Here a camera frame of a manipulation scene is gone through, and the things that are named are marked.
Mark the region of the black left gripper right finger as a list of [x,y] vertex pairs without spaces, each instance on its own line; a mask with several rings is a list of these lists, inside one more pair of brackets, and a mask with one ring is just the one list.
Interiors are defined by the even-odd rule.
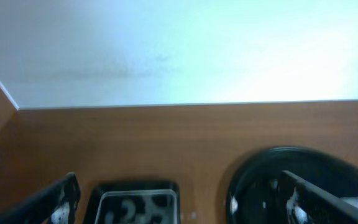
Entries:
[[358,208],[284,170],[278,178],[277,205],[288,223],[358,223]]

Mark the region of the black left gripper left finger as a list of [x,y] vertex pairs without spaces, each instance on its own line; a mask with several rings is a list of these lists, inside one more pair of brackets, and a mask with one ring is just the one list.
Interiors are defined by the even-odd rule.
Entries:
[[0,213],[0,223],[74,223],[81,192],[72,172]]

